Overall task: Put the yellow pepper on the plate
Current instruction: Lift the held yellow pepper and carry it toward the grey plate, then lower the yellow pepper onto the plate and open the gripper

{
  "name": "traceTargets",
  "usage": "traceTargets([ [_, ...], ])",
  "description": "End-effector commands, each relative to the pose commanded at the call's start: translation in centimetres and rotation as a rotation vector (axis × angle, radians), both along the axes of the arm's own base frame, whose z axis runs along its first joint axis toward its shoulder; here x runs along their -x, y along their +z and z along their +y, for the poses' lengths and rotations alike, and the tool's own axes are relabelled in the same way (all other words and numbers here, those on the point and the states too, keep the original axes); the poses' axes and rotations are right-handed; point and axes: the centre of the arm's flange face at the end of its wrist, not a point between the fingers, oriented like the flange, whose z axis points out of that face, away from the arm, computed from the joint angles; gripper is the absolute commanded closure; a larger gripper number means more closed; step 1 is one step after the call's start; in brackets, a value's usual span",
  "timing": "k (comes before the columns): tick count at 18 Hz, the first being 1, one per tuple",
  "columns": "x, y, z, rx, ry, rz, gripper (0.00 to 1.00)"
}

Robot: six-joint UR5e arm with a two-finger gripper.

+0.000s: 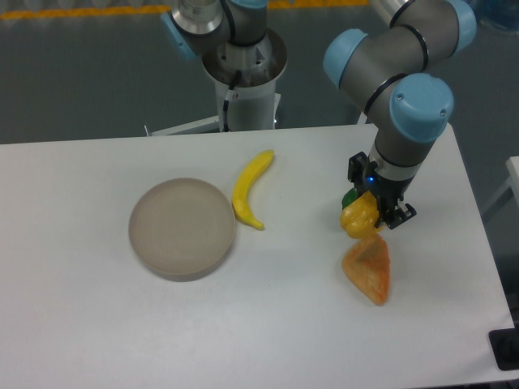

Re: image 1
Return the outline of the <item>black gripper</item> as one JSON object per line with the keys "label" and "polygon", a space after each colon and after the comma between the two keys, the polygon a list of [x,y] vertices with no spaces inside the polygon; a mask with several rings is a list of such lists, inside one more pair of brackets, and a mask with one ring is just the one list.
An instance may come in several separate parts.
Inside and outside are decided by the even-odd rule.
{"label": "black gripper", "polygon": [[359,152],[349,158],[348,180],[354,186],[357,194],[369,191],[380,201],[382,221],[389,229],[395,229],[417,215],[416,210],[408,203],[398,203],[403,200],[404,193],[413,178],[392,180],[383,177],[367,164],[367,155]]}

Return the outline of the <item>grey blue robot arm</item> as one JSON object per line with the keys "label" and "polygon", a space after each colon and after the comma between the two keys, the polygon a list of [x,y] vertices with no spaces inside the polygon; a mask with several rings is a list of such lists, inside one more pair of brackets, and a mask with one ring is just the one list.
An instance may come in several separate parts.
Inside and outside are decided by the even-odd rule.
{"label": "grey blue robot arm", "polygon": [[[388,30],[359,29],[337,36],[323,68],[377,128],[371,150],[350,158],[348,179],[357,195],[375,197],[377,226],[394,229],[414,217],[404,194],[448,125],[454,99],[431,66],[469,45],[477,31],[463,1],[374,1]],[[275,84],[286,47],[267,25],[264,1],[175,1],[161,17],[185,58],[201,58],[215,85],[220,130],[270,130]]]}

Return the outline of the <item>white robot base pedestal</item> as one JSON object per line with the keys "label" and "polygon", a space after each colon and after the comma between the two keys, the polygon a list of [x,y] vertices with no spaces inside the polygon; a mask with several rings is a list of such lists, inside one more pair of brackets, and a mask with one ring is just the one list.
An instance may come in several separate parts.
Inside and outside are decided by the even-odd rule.
{"label": "white robot base pedestal", "polygon": [[271,130],[281,95],[277,80],[285,71],[287,50],[271,28],[251,46],[224,43],[202,56],[215,87],[217,115],[150,133],[151,136]]}

